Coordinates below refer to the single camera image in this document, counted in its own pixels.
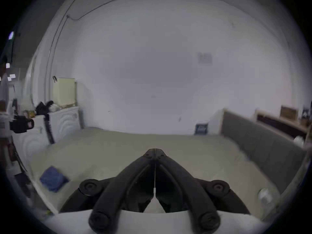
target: bed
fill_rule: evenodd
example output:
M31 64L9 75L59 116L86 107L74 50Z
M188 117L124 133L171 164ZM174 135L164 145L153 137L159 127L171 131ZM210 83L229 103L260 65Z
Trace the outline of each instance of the bed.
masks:
M29 173L47 207L58 214L80 182L114 177L150 148L162 149L193 177L228 182L255 217L262 219L279 201L276 186L235 142L221 135L139 135L89 127L34 154ZM48 191L39 180L49 166L70 180L57 193ZM262 188L268 188L273 195L269 206L262 205L257 197Z

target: gray headboard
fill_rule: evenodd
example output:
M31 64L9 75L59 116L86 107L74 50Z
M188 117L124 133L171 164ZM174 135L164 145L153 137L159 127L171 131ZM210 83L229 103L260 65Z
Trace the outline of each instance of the gray headboard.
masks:
M228 111L223 115L221 134L234 140L280 193L291 183L306 155L283 136Z

